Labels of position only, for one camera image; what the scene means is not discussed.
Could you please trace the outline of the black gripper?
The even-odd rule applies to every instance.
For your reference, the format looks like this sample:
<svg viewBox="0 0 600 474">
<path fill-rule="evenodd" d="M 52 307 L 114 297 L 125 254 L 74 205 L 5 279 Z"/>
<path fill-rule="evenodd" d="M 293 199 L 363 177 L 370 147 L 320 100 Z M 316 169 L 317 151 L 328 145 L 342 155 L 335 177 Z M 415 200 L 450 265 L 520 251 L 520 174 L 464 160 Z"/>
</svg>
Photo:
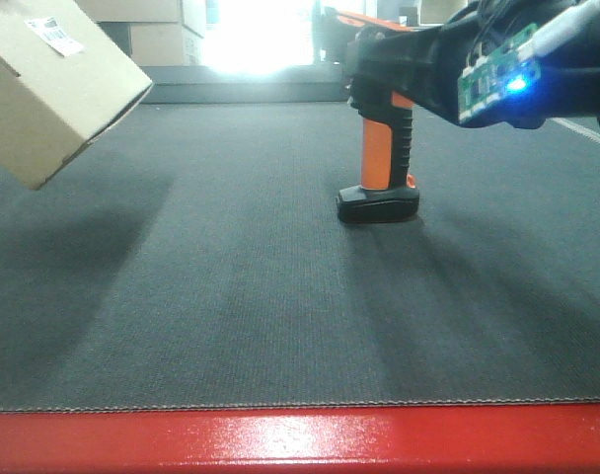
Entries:
<svg viewBox="0 0 600 474">
<path fill-rule="evenodd" d="M 541 78 L 460 125 L 457 80 L 463 69 L 530 24 L 538 31 L 523 52 L 534 54 Z M 354 72 L 461 127 L 507 122 L 535 129 L 551 118 L 600 119 L 600 1 L 475 1 L 443 25 L 357 38 L 347 52 Z"/>
</svg>

